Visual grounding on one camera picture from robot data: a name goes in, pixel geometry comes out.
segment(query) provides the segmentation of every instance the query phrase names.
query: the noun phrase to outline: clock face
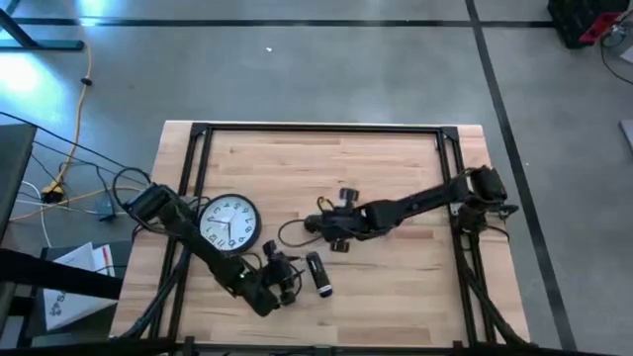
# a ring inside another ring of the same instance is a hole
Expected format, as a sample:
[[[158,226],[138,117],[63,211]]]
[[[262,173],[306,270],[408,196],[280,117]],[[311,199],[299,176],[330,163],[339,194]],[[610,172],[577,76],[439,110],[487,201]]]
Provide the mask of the clock face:
[[[241,253],[259,237],[259,212],[237,194],[218,196],[207,203],[200,217],[200,234],[223,252]]]

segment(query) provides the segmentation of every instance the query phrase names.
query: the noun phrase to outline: concrete floor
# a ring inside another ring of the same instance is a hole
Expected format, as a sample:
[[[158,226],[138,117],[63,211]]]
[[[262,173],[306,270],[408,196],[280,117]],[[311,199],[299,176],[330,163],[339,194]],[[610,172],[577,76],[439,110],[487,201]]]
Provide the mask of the concrete floor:
[[[469,20],[464,0],[75,3],[83,16],[111,18]],[[485,21],[549,20],[547,0],[475,3]],[[14,17],[69,14],[60,1],[22,0]],[[74,27],[24,28],[37,39],[81,36]],[[86,30],[95,85],[84,106],[81,142],[127,165],[151,169],[165,120],[478,124],[511,201],[519,204],[469,28]],[[484,34],[578,347],[631,354],[633,156],[617,123],[631,119],[633,88],[606,71],[597,47],[568,51],[551,29]],[[72,137],[85,67],[80,53],[1,53],[0,107]],[[633,66],[615,68],[633,78]],[[38,139],[67,150],[44,133]],[[38,146],[34,154],[52,171],[62,160]],[[49,181],[35,162],[26,179],[38,186]],[[77,194],[100,184],[89,168],[75,168],[68,183]],[[15,214],[30,209],[17,206]],[[123,219],[102,224],[66,212],[46,218],[56,246],[126,240],[132,227]],[[510,219],[508,230],[532,339],[559,347],[523,214]],[[39,251],[39,220],[12,224],[4,244]]]

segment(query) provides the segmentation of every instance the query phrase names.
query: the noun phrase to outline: wooden table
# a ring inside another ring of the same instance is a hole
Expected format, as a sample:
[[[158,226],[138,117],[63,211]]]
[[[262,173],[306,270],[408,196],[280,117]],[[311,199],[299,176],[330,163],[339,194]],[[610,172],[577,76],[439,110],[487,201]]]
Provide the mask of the wooden table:
[[[152,171],[155,182],[177,189],[191,126],[191,122],[165,124]],[[482,128],[458,130],[466,167],[490,165]],[[196,172],[194,163],[192,177]],[[318,196],[336,199],[340,187],[352,187],[360,191],[359,203],[363,203],[400,198],[441,183],[432,136],[214,131],[203,193],[214,197],[235,192],[254,202],[264,227],[250,251],[263,256],[261,245],[276,238],[283,222],[317,211]],[[309,238],[300,224],[284,232],[293,241]],[[164,236],[151,233],[136,238],[113,335],[127,330],[154,296],[166,242]],[[528,338],[507,239],[486,231],[480,247],[492,300],[517,333]],[[194,256],[178,336],[182,340],[193,335],[197,343],[218,344],[450,346],[454,340],[466,340],[452,248],[446,209],[414,217],[386,237],[353,240],[346,254],[330,252],[323,243],[285,248],[287,254],[301,256],[318,251],[334,294],[322,299],[310,275],[305,275],[298,301],[267,317],[255,314],[242,299],[232,298]],[[298,266],[306,268],[304,262]],[[161,335],[167,332],[172,301],[173,293],[166,303]],[[473,301],[483,339],[474,296]]]

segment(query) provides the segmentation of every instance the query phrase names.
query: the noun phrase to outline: clock rim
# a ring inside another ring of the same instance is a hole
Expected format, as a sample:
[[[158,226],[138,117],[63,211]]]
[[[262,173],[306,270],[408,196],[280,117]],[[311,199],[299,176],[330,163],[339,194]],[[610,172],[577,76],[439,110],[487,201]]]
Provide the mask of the clock rim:
[[[253,208],[253,211],[255,212],[255,231],[253,232],[253,235],[250,236],[250,238],[246,241],[246,243],[242,244],[240,247],[236,248],[236,249],[232,249],[232,250],[221,250],[219,248],[217,248],[215,245],[213,245],[212,243],[210,243],[206,238],[205,240],[207,240],[207,242],[213,246],[215,249],[217,249],[220,252],[223,253],[231,253],[231,254],[239,254],[239,253],[243,253],[248,251],[254,244],[255,242],[257,242],[257,240],[259,239],[259,234],[261,233],[261,216],[259,215],[259,210],[257,210],[257,207],[255,206],[255,203],[253,203],[250,199],[244,197],[241,194],[236,194],[236,193],[227,193],[227,194],[221,194],[218,195],[216,197],[214,197],[213,199],[211,199],[207,204],[204,205],[204,207],[200,210],[200,217],[198,218],[198,231],[200,232],[200,235],[202,235],[202,216],[205,214],[205,211],[209,208],[209,206],[220,200],[223,198],[227,198],[227,197],[237,197],[240,198],[241,200],[245,201],[246,203],[250,204],[250,206]]]

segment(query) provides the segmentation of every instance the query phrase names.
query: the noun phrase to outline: yellow cable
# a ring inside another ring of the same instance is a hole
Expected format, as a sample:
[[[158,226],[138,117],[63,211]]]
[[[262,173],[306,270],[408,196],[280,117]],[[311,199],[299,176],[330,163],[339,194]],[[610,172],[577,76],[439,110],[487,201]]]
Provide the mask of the yellow cable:
[[[137,187],[117,187],[117,190],[132,190],[132,191],[137,191],[137,192],[142,191],[142,189],[137,188]],[[32,213],[28,213],[28,214],[24,214],[24,215],[19,216],[19,217],[11,218],[11,219],[9,219],[9,222],[12,223],[12,222],[16,222],[16,221],[19,221],[19,220],[22,220],[22,219],[30,218],[32,216],[35,216],[35,215],[39,214],[40,211],[43,212],[43,211],[48,210],[50,208],[55,208],[55,206],[64,205],[64,204],[67,204],[67,203],[70,203],[70,202],[76,202],[76,201],[81,200],[81,199],[93,197],[93,196],[96,196],[97,194],[105,192],[105,191],[106,191],[105,189],[101,189],[101,190],[98,190],[98,191],[94,191],[92,193],[88,193],[88,194],[84,194],[84,195],[81,195],[81,196],[78,196],[78,197],[66,199],[63,202],[59,202],[57,204],[52,204],[52,205],[49,205],[47,207],[42,207],[41,210],[36,210],[35,212],[32,212]]]
[[[79,17],[76,14],[74,14],[74,10],[72,9],[72,6],[70,6],[70,4],[68,4],[65,1],[64,1],[64,4],[68,6],[68,9],[73,13],[77,21],[79,21]],[[83,26],[80,26],[79,28],[81,29],[81,33],[83,35],[83,41],[86,46],[86,54],[88,54],[88,69],[86,70],[86,76],[84,78],[90,80],[90,74],[92,73],[92,50],[90,48],[90,44],[88,43],[88,33],[86,32],[86,29],[84,29]],[[63,167],[57,174],[57,177],[55,178],[54,181],[50,182],[50,184],[48,185],[47,189],[49,191],[52,191],[54,188],[59,186],[58,182],[61,182],[63,180],[63,177],[66,174],[66,171],[68,170],[68,163],[70,163],[70,161],[72,160],[72,156],[75,154],[75,150],[77,149],[76,143],[79,142],[79,132],[81,130],[81,109],[83,108],[83,102],[86,97],[87,89],[88,89],[88,85],[84,83],[83,87],[81,88],[81,95],[79,96],[79,101],[77,102],[77,108],[75,111],[75,136],[73,139],[74,144],[72,145],[72,147],[70,147],[70,151],[68,152],[68,155],[66,156],[66,160],[64,161]]]

